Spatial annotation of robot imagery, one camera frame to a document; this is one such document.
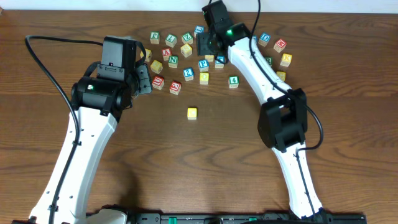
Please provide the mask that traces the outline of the green R block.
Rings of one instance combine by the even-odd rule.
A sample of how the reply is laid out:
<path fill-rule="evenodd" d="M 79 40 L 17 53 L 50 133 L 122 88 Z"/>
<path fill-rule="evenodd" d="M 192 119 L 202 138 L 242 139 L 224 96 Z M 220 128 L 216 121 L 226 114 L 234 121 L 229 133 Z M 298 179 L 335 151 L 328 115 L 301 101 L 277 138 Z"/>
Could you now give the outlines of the green R block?
<path fill-rule="evenodd" d="M 266 60 L 266 62 L 267 62 L 270 66 L 272 66 L 272 64 L 273 64 L 273 58 L 272 58 L 272 57 L 265 57 L 264 59 Z"/>

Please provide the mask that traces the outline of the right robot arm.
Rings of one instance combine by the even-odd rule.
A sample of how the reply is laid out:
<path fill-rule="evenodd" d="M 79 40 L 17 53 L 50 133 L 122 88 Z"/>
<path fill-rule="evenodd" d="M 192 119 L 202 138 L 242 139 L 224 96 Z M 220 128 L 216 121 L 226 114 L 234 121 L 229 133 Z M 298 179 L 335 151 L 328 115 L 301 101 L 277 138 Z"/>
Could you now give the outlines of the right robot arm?
<path fill-rule="evenodd" d="M 254 31 L 234 23 L 223 1 L 210 1 L 202 11 L 208 31 L 197 36 L 198 54 L 222 55 L 242 73 L 261 105 L 257 130 L 279 161 L 290 211 L 301 220 L 316 220 L 323 206 L 306 159 L 307 116 L 314 112 L 304 91 L 292 89 L 277 76 L 259 51 Z"/>

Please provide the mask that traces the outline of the yellow C block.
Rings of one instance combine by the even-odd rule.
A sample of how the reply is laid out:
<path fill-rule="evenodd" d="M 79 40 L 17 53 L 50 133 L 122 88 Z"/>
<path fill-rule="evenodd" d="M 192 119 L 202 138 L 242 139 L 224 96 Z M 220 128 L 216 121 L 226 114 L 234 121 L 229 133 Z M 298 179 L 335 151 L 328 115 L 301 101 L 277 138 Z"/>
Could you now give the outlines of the yellow C block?
<path fill-rule="evenodd" d="M 197 119 L 198 110 L 196 108 L 188 108 L 187 109 L 187 119 L 194 120 Z"/>

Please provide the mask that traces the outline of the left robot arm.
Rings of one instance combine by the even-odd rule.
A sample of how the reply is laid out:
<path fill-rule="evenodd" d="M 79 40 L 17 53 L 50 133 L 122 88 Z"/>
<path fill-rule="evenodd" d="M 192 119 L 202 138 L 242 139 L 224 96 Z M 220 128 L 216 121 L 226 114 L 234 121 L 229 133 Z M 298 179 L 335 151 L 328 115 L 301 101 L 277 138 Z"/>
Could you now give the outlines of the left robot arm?
<path fill-rule="evenodd" d="M 68 97 L 34 53 L 32 39 L 34 35 L 25 38 L 28 51 L 61 93 L 70 114 L 50 180 L 25 222 L 132 223 L 134 215 L 116 205 L 90 215 L 86 208 L 101 155 L 123 111 L 132 108 L 133 97 L 152 92 L 145 59 L 136 57 L 143 44 L 131 37 L 106 36 L 100 43 L 102 59 L 86 69 Z"/>

